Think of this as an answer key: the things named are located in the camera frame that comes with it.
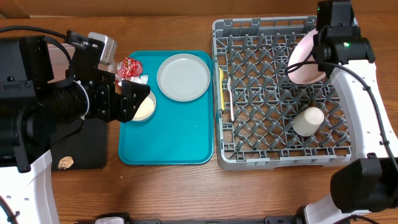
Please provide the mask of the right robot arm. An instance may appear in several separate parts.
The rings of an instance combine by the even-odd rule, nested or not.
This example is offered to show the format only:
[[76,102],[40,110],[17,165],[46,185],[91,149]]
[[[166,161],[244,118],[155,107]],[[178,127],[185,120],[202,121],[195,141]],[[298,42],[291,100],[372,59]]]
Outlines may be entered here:
[[352,161],[332,175],[330,193],[303,210],[306,223],[344,223],[397,207],[397,137],[376,79],[370,41],[354,23],[350,1],[320,1],[313,56],[342,105]]

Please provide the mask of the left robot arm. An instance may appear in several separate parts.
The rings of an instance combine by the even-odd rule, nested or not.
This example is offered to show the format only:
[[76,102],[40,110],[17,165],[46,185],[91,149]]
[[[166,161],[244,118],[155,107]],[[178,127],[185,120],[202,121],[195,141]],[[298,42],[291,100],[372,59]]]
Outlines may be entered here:
[[[115,90],[105,41],[68,32],[65,43],[44,36],[1,39],[1,208],[2,222],[58,223],[52,189],[50,142],[56,127],[85,117],[133,119],[150,87],[122,81]],[[55,80],[49,45],[65,51],[68,68]]]

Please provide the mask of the brown food scrap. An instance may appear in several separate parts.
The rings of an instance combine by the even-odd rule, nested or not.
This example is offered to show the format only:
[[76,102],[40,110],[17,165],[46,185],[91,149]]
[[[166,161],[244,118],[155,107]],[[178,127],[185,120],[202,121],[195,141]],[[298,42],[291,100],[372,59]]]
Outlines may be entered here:
[[58,169],[59,170],[67,170],[71,168],[71,166],[74,164],[74,160],[72,156],[65,156],[59,160],[58,163]]

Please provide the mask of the white paper cup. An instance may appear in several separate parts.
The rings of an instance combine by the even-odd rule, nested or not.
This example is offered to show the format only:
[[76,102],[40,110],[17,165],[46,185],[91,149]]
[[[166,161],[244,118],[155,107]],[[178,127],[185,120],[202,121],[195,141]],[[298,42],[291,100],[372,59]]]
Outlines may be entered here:
[[309,107],[294,118],[293,129],[301,136],[312,136],[319,129],[324,119],[321,109]]

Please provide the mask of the pink round plate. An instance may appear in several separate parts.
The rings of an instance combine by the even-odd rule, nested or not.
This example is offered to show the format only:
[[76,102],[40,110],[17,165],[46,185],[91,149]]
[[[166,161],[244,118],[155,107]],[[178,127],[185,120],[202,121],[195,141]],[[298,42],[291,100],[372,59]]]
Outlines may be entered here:
[[[315,61],[314,57],[312,56],[312,49],[313,36],[317,33],[318,31],[316,29],[311,30],[298,42],[297,46],[294,48],[289,58],[289,67],[300,62]],[[307,64],[302,65],[301,67],[292,67],[291,69],[289,69],[288,76],[291,82],[303,85],[309,85],[318,82],[326,77],[324,72],[318,71],[318,65],[316,64]]]

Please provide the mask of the yellow plastic spoon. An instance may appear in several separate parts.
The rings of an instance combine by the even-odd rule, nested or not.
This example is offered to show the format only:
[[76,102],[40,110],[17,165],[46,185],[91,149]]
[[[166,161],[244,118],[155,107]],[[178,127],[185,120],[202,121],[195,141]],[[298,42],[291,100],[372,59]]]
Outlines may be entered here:
[[220,81],[220,100],[221,100],[221,110],[225,110],[225,104],[224,104],[224,96],[223,96],[223,77],[224,77],[224,71],[221,67],[218,67],[219,71],[219,81]]

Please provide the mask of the pink plastic fork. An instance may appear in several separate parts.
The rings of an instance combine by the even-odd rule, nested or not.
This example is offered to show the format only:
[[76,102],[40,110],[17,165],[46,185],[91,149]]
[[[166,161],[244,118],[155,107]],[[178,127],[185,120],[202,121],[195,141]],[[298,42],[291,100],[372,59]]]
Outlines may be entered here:
[[231,77],[228,77],[227,88],[229,93],[229,105],[230,105],[230,118],[231,122],[234,122],[234,110],[233,110],[233,91],[231,87]]

